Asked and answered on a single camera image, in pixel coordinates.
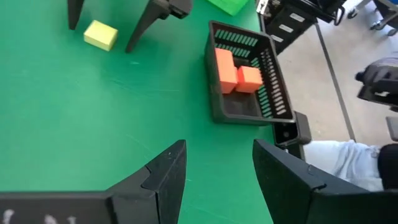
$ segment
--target gray floor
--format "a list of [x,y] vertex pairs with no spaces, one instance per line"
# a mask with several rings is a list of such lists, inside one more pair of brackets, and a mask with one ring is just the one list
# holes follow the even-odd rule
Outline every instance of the gray floor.
[[[345,4],[348,12],[357,0]],[[354,19],[340,26],[319,22],[335,71],[349,121],[357,142],[383,145],[392,142],[386,116],[398,116],[388,107],[356,97],[361,84],[355,74],[366,65],[397,49],[398,35],[387,37],[390,29],[369,30],[380,18],[371,2]],[[309,28],[278,56],[295,110],[308,116],[314,140],[348,140],[346,122],[333,85],[315,26]]]

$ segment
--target green table surface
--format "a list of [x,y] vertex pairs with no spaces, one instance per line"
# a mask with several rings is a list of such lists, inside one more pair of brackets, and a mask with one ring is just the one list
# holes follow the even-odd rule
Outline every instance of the green table surface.
[[[271,223],[252,163],[270,126],[215,124],[204,67],[208,21],[255,31],[254,1],[234,17],[196,0],[183,20],[124,48],[146,0],[1,1],[0,191],[104,190],[187,140],[179,223]],[[83,41],[96,19],[119,30],[110,52]]]

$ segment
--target orange block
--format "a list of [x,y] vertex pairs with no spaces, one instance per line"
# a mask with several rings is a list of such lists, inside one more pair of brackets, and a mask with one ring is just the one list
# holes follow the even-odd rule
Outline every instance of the orange block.
[[238,70],[236,91],[254,93],[262,85],[261,72],[258,68],[242,66]]
[[220,76],[221,92],[231,93],[238,84],[232,52],[216,48],[216,60],[218,75]]

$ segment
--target green object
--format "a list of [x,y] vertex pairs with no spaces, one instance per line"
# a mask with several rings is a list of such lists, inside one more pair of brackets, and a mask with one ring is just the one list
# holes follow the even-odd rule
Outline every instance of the green object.
[[231,16],[235,16],[249,0],[207,0],[224,10]]
[[[186,139],[179,224],[272,223],[252,162],[272,127],[213,123],[203,61],[209,20],[259,30],[254,1],[197,0],[125,54],[145,5],[86,0],[73,31],[66,1],[0,2],[0,190],[104,190]],[[83,41],[93,19],[119,30],[110,52]]]

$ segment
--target yellow block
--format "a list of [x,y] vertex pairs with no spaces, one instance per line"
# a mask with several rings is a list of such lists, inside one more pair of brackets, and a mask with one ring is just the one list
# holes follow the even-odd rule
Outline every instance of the yellow block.
[[85,32],[85,42],[109,51],[117,36],[117,29],[94,20]]

